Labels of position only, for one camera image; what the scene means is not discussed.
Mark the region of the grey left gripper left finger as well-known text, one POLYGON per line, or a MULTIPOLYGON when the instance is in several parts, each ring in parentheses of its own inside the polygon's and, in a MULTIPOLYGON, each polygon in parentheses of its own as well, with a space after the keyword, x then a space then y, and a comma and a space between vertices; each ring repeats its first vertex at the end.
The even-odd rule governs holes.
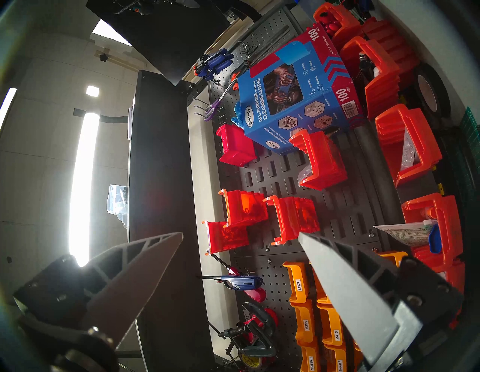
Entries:
POLYGON ((116 245, 80 266, 63 255, 13 293, 22 313, 39 322, 123 340, 156 290, 183 241, 173 232, 116 245))

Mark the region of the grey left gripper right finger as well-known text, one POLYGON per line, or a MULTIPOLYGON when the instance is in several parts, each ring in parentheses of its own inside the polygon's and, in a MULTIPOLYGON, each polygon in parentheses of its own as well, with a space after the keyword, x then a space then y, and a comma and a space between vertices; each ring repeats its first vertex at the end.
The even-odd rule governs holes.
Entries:
POLYGON ((299 243, 363 353, 360 368, 406 368, 447 341, 463 295, 418 259, 300 233, 299 243))

